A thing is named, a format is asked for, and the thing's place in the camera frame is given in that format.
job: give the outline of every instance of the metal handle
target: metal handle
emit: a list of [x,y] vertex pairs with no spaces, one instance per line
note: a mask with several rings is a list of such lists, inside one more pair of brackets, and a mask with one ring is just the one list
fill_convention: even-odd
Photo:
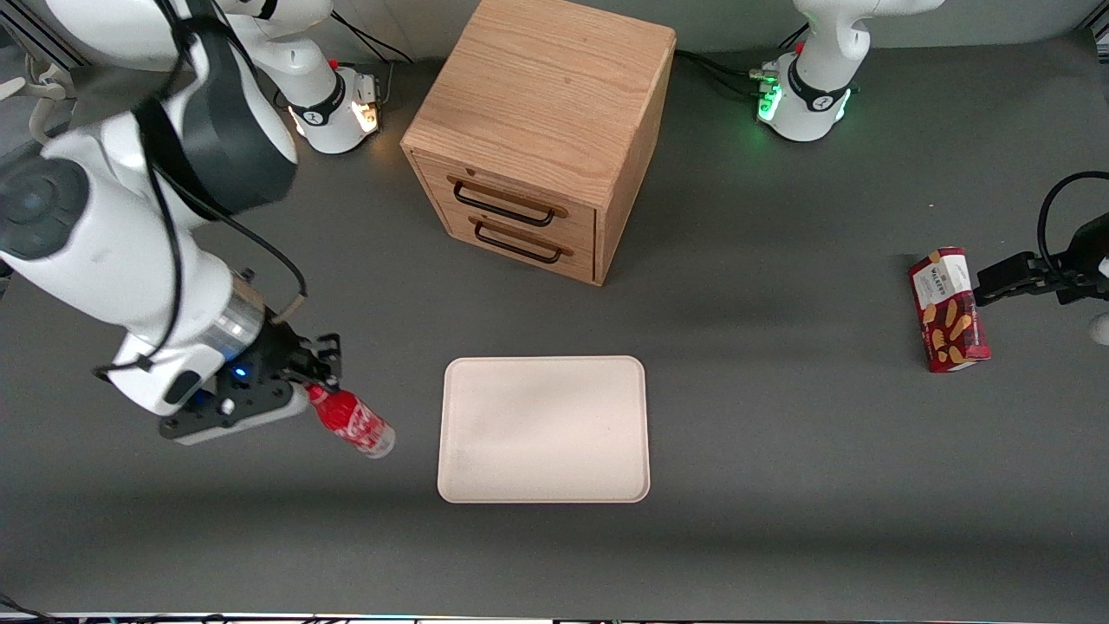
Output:
[[554,264],[556,262],[558,262],[559,257],[562,257],[562,248],[561,247],[554,247],[554,255],[551,255],[551,256],[539,255],[538,253],[533,253],[533,252],[530,252],[530,250],[528,250],[526,248],[520,248],[520,247],[518,247],[516,245],[511,245],[511,244],[508,244],[506,242],[498,241],[496,238],[490,238],[489,236],[486,236],[486,235],[481,234],[481,227],[482,226],[485,226],[485,223],[482,223],[481,221],[476,221],[474,223],[474,235],[477,236],[477,238],[479,241],[484,242],[484,243],[491,244],[491,245],[500,247],[500,248],[502,248],[505,250],[510,250],[512,253],[517,253],[517,254],[522,255],[525,257],[530,257],[531,259],[535,259],[536,262],[542,262],[543,264]]
[[528,225],[535,225],[536,227],[546,227],[547,225],[550,225],[557,212],[553,207],[547,208],[547,216],[545,218],[535,218],[523,214],[517,214],[511,209],[505,209],[503,207],[492,205],[491,203],[486,203],[480,200],[470,198],[462,194],[464,187],[465,186],[462,185],[461,180],[457,180],[455,182],[455,198],[460,201],[461,203],[465,203],[466,205],[472,205],[474,207],[479,207],[481,209],[488,209],[494,214],[499,214],[507,218],[519,221],[520,223],[527,223]]

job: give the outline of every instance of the gray table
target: gray table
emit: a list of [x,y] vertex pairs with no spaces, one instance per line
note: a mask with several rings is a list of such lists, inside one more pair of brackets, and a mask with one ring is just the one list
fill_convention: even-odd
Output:
[[[754,57],[732,58],[749,62]],[[385,132],[302,150],[245,221],[299,262],[304,334],[396,427],[383,462],[305,416],[197,448],[88,369],[121,333],[26,280],[0,305],[0,587],[43,610],[652,618],[1109,617],[1109,349],[1096,301],[987,308],[995,360],[928,375],[905,268],[1031,248],[1038,204],[1105,166],[1088,37],[877,51],[824,141],[791,144],[684,61],[609,284],[455,242]],[[1060,198],[1052,243],[1109,187]],[[211,226],[274,300],[281,267]],[[435,489],[448,362],[629,354],[653,488],[629,507],[454,507]]]

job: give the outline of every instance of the plastic bottle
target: plastic bottle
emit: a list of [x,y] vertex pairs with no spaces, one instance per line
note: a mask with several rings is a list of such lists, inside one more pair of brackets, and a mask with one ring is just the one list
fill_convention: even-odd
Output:
[[397,432],[348,390],[335,395],[318,386],[308,386],[308,399],[319,422],[335,436],[354,444],[372,460],[389,454],[397,443]]

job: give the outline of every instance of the wooden box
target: wooden box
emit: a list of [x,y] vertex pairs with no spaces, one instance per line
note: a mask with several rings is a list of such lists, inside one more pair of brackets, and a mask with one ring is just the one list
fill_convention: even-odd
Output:
[[563,0],[482,0],[400,141],[447,232],[603,283],[675,42]]

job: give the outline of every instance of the wall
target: wall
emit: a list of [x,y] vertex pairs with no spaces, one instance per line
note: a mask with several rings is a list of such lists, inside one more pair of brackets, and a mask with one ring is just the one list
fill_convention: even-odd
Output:
[[[336,9],[370,34],[414,57],[445,57],[478,0],[335,0]],[[664,23],[690,50],[775,45],[803,22],[788,0],[578,0],[583,4]],[[875,45],[909,48],[1019,43],[1075,28],[1098,0],[947,0],[938,10],[873,20]],[[324,50],[349,60],[366,51],[332,22],[311,31]]]

